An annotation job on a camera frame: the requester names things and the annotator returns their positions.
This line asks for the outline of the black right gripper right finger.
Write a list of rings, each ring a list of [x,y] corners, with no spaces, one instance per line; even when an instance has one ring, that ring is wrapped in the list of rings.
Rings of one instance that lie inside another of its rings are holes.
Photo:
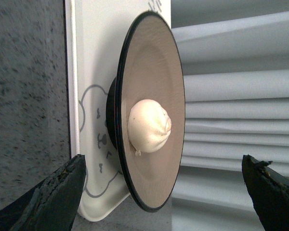
[[[251,155],[242,158],[244,183],[266,231],[289,231],[289,179]]]

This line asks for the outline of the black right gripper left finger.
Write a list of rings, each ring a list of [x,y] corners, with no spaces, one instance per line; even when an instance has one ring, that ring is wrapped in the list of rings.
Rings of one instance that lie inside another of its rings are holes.
[[[85,157],[78,154],[0,210],[0,231],[71,230],[85,178]]]

